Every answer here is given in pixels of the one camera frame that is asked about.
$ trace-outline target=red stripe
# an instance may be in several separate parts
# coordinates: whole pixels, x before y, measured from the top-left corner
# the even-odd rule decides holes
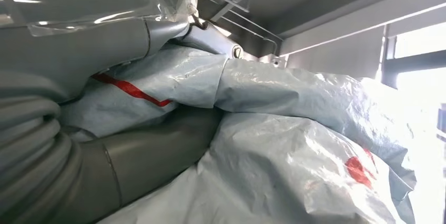
[[[152,102],[153,104],[157,105],[158,107],[167,106],[169,103],[172,102],[169,99],[166,99],[163,101],[158,101],[157,99],[155,99],[155,98],[151,97],[150,95],[146,94],[145,92],[141,91],[138,87],[132,85],[131,83],[129,83],[127,81],[123,81],[123,80],[114,79],[104,73],[95,74],[92,76],[92,78],[94,78],[95,80],[100,81],[102,83],[112,84],[112,85],[118,87],[119,89],[123,90],[127,94],[129,94],[135,98],[148,100],[148,101]]]
[[[378,168],[376,167],[375,159],[373,158],[372,152],[370,152],[370,151],[369,151],[368,149],[366,149],[366,148],[364,148],[364,151],[365,151],[366,154],[370,157],[370,159],[372,159],[373,165],[375,165],[375,169],[376,169],[376,171],[377,171],[377,173],[378,173]]]

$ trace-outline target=red mark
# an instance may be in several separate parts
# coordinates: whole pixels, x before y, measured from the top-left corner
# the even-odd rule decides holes
[[[372,183],[366,176],[365,168],[359,161],[358,157],[351,157],[349,160],[347,160],[346,166],[350,176],[356,180],[356,182],[361,183],[370,189],[372,188]]]
[[[367,149],[364,149],[364,151],[370,157],[370,159],[372,159],[375,169],[377,169],[372,153]],[[367,186],[368,188],[372,189],[372,183],[371,183],[370,179],[367,177],[366,172],[369,174],[369,176],[371,178],[373,178],[373,179],[376,179],[376,178],[373,175],[373,173],[371,173],[366,167],[364,167],[362,165],[362,163],[359,161],[358,157],[351,157],[349,160],[347,160],[346,166],[347,166],[347,170],[348,170],[350,176],[354,180],[356,180],[356,182],[361,183],[361,184]]]
[[[112,84],[116,87],[118,87],[119,89],[123,90],[124,92],[126,92],[127,94],[135,97],[135,98],[140,98],[140,99],[145,99],[148,100],[150,102],[152,102],[153,104],[157,105],[158,107],[164,107],[167,106],[169,103],[171,103],[171,100],[163,100],[163,101],[158,101],[157,99],[151,97],[150,95],[146,94],[145,92],[141,91],[138,87],[132,85],[131,83],[127,82],[127,81],[123,81],[123,80],[117,80],[114,79],[106,74],[95,74],[92,76],[92,78],[94,78],[97,81],[100,81],[102,83],[106,83],[106,84]]]

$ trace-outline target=light blue tarp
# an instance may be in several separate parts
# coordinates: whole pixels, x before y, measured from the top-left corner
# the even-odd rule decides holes
[[[420,109],[374,80],[179,46],[105,74],[173,102],[92,80],[63,108],[65,125],[102,137],[155,123],[178,103],[229,113],[196,167],[101,224],[442,219],[443,148]]]

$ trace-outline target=bright window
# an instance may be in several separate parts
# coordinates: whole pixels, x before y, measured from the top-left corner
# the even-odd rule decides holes
[[[395,58],[446,49],[446,23],[436,24],[397,36]]]
[[[435,103],[446,103],[446,68],[417,70],[400,73],[398,90],[410,94],[411,98]]]

